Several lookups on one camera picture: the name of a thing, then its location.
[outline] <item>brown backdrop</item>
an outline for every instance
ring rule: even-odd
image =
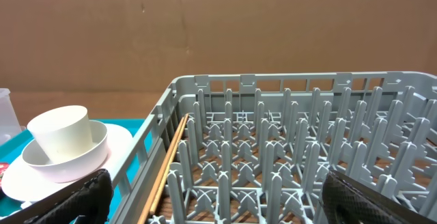
[[[183,74],[437,74],[437,0],[0,0],[0,86],[161,92]]]

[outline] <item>white plate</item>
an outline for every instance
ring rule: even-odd
[[[126,145],[132,143],[132,135],[122,126],[105,124],[108,128],[108,156],[99,167],[107,169],[111,179],[115,175],[115,166],[120,164],[120,159],[126,153]],[[20,155],[8,167],[1,181],[3,192],[10,198],[19,201],[36,202],[44,199],[73,183],[54,183],[43,178],[37,171],[26,165]]]

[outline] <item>clear plastic container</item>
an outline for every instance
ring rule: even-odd
[[[0,145],[21,132],[7,88],[0,88]]]

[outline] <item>gray plastic rack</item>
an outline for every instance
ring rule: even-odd
[[[302,90],[290,85],[296,80],[304,81]],[[276,81],[277,90],[259,88],[265,81]],[[230,82],[237,83],[234,90],[227,88]],[[220,83],[217,92],[211,88],[213,83]],[[330,85],[319,88],[314,83]],[[437,78],[433,75],[179,77],[134,137],[139,145],[125,165],[136,154],[141,167],[132,183],[122,180],[127,166],[120,170],[124,198],[111,222],[137,222],[157,165],[162,164],[165,148],[185,113],[189,113],[186,140],[179,143],[164,192],[170,196],[173,213],[168,219],[150,216],[148,223],[233,223],[245,212],[257,223],[286,223],[290,213],[301,223],[326,223],[320,196],[329,169],[437,221]],[[154,144],[144,155],[142,141],[149,132]],[[193,178],[194,169],[201,170],[198,180]],[[207,181],[214,186],[205,186]],[[191,199],[197,204],[188,211]],[[231,201],[239,205],[234,214]],[[214,222],[194,221],[201,212],[209,212]]]

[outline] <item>white bowl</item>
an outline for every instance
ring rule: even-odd
[[[77,180],[97,169],[108,155],[107,127],[98,121],[89,121],[93,148],[63,163],[52,163],[40,144],[34,139],[23,150],[23,160],[44,178],[56,183]]]

